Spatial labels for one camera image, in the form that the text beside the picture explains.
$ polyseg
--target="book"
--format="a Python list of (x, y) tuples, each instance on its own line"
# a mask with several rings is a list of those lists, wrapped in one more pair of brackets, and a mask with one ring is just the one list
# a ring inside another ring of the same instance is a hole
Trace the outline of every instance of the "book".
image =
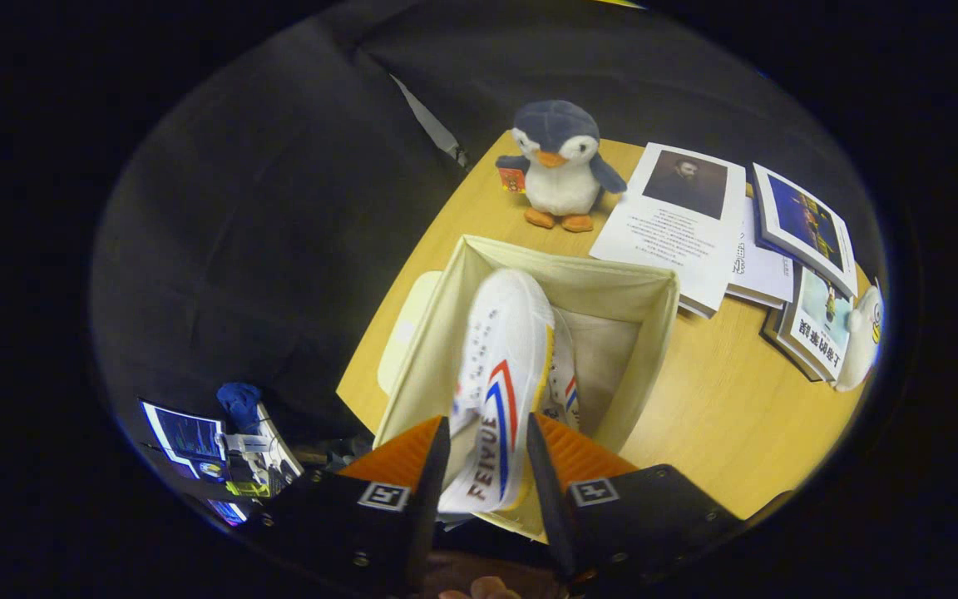
[(814, 194), (753, 163), (760, 238), (815, 269), (842, 295), (856, 297), (856, 259), (845, 221)]
[(807, 266), (794, 265), (794, 281), (793, 302), (772, 310), (762, 334), (809, 379), (836, 380), (848, 346), (852, 302)]
[(727, 293), (776, 309), (793, 299), (793, 261), (756, 244), (756, 201), (742, 196), (742, 224), (738, 232), (733, 270)]
[(744, 167), (650, 143), (590, 255), (675, 270), (680, 306), (710, 319), (730, 283), (741, 197)]
[(815, 364), (812, 363), (808, 356), (796, 352), (795, 349), (792, 349), (790, 345), (779, 338), (780, 330), (782, 330), (783, 327), (783, 315), (784, 312), (782, 310), (769, 310), (768, 317), (763, 321), (763, 329), (760, 329), (760, 334), (767, 339), (767, 341), (771, 342), (771, 345), (774, 345), (775, 349), (782, 352), (791, 363), (794, 363), (794, 365), (798, 367), (798, 370), (807, 376), (808, 380), (811, 380), (813, 383), (820, 382), (822, 376), (815, 370)]

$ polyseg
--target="penguin's orange beak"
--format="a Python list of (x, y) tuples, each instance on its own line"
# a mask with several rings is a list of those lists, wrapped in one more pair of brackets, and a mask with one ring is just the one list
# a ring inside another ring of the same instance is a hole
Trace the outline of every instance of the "penguin's orange beak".
[(567, 159), (556, 152), (539, 151), (539, 162), (546, 168), (556, 168), (566, 163)]

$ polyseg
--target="wooden table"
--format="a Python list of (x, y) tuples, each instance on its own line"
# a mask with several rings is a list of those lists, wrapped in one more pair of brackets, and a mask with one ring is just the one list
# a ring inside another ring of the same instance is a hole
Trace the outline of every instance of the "wooden table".
[[(600, 152), (624, 179), (643, 148), (602, 140)], [(460, 235), (482, 235), (559, 255), (588, 255), (618, 196), (590, 213), (594, 230), (571, 234), (524, 221), (527, 198), (503, 191), (494, 160), (518, 153), (506, 132), (457, 187), (402, 267), (338, 384), (338, 395), (375, 431), (388, 397), (379, 360), (416, 277), (442, 270)], [(857, 268), (860, 295), (870, 284)], [(838, 394), (809, 383), (760, 337), (767, 308), (727, 296), (710, 321), (680, 310), (669, 353), (620, 455), (636, 466), (670, 463), (738, 518), (794, 489), (847, 426), (863, 384)]]

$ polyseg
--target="fabric storage box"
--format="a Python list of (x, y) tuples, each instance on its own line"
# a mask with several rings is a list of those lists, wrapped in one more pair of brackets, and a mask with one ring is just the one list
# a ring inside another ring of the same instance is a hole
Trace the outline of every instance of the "fabric storage box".
[[(423, 311), (389, 392), (376, 446), (426, 418), (449, 413), (472, 297), (484, 278), (498, 269), (524, 270), (535, 277), (549, 303), (562, 310), (575, 346), (582, 432), (619, 452), (649, 399), (668, 350), (679, 300), (678, 277), (672, 270), (543, 254), (471, 235), (457, 242)], [(474, 447), (474, 435), (472, 426), (471, 433), (464, 429), (452, 440), (446, 484)], [(477, 516), (545, 541), (533, 489), (516, 509)]]

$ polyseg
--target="penguin's white belly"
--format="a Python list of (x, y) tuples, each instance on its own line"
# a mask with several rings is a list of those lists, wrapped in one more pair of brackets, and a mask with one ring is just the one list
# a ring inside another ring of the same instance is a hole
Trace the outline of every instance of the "penguin's white belly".
[(589, 163), (571, 168), (546, 168), (531, 163), (524, 185), (533, 207), (558, 216), (590, 212), (601, 187), (590, 173)]

